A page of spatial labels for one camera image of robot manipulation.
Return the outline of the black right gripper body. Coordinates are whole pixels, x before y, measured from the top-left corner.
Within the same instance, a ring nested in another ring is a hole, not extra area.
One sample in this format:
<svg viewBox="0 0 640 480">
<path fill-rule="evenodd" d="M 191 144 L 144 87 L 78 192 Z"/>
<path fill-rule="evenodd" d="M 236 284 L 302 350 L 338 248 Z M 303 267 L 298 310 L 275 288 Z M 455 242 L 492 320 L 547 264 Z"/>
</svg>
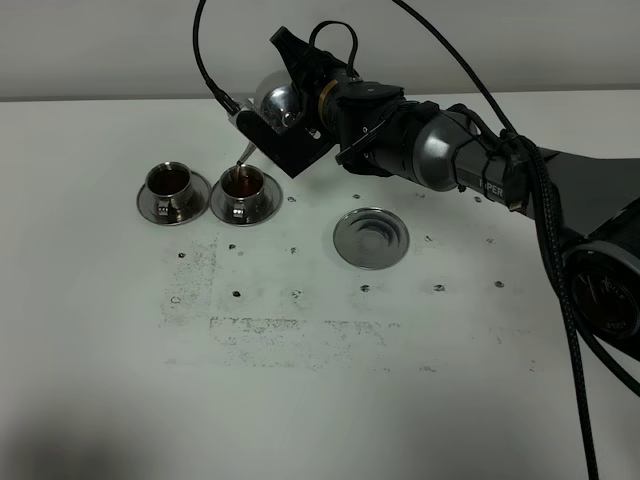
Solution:
<svg viewBox="0 0 640 480">
<path fill-rule="evenodd" d="M 425 105 L 407 100 L 401 87 L 358 80 L 342 62 L 313 62 L 299 69 L 299 98 L 300 170 L 337 145 L 336 162 L 350 173 L 416 176 Z"/>
</svg>

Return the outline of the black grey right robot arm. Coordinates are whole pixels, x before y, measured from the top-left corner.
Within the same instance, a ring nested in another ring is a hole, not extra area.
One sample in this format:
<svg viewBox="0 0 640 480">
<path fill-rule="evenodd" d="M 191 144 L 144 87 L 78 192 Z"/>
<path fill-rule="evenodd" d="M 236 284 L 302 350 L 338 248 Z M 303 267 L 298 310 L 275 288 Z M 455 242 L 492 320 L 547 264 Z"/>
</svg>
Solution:
<svg viewBox="0 0 640 480">
<path fill-rule="evenodd" d="M 428 189 L 471 189 L 536 224 L 557 294 L 593 350 L 639 355 L 639 163 L 536 146 L 470 108 L 408 100 L 366 82 L 351 60 L 281 28 L 272 36 L 309 121 L 356 175 L 397 176 Z"/>
</svg>

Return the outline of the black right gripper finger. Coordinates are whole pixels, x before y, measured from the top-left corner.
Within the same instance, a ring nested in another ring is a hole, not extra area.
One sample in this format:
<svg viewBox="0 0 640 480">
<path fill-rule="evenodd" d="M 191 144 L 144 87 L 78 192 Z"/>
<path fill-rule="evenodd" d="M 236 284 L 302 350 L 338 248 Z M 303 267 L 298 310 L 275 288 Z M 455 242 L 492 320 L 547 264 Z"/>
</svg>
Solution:
<svg viewBox="0 0 640 480">
<path fill-rule="evenodd" d="M 270 38 L 298 92 L 313 95 L 322 89 L 345 63 L 331 53 L 311 46 L 282 26 Z"/>
</svg>

